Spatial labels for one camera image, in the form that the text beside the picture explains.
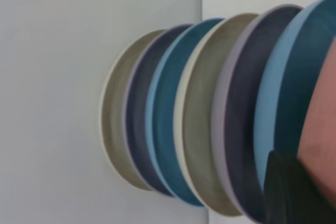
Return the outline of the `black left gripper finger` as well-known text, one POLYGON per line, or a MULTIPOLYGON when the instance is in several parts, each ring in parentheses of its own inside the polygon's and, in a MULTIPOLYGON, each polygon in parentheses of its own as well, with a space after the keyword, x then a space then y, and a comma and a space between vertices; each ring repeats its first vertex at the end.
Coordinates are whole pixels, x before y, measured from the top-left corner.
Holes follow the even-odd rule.
POLYGON ((335 207, 294 156, 269 152, 263 191, 266 223, 335 223, 335 207))

